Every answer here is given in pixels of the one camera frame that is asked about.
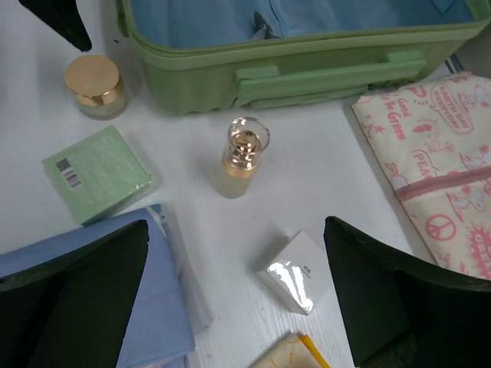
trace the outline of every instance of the green suitcase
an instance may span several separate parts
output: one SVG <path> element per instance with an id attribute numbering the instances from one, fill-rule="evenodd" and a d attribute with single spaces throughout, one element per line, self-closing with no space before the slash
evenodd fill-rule
<path id="1" fill-rule="evenodd" d="M 343 31 L 210 48 L 164 48 L 146 39 L 131 0 L 118 25 L 133 39 L 156 102 L 174 114 L 311 104 L 425 78 L 491 20 L 489 0 L 467 0 L 474 22 Z"/>

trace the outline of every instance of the folded blue cloth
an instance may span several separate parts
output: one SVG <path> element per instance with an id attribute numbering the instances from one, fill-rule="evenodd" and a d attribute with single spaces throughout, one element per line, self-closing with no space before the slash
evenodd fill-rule
<path id="1" fill-rule="evenodd" d="M 150 235 L 147 263 L 117 368 L 175 360 L 194 350 L 194 339 L 173 254 L 160 224 L 159 211 L 160 206 L 157 205 L 128 212 L 0 255 L 0 277 L 73 251 L 133 221 L 146 220 Z"/>

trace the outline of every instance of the pink printed bag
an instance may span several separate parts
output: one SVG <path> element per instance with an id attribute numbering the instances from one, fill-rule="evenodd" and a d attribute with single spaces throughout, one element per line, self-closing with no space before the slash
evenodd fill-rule
<path id="1" fill-rule="evenodd" d="M 491 80 L 455 74 L 353 110 L 439 265 L 491 280 Z"/>

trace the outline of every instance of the serum bottle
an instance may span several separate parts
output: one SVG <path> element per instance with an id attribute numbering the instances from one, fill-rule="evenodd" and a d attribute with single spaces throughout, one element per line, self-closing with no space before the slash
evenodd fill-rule
<path id="1" fill-rule="evenodd" d="M 240 117 L 230 125 L 222 155 L 219 192 L 226 198 L 243 196 L 269 145 L 269 130 L 254 117 Z"/>

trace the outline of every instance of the blue fabric lining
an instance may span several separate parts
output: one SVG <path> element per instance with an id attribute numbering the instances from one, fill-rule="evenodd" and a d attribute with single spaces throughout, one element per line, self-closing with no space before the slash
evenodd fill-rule
<path id="1" fill-rule="evenodd" d="M 473 21 L 466 0 L 131 0 L 138 31 L 170 48 L 250 41 L 258 12 L 279 37 Z"/>

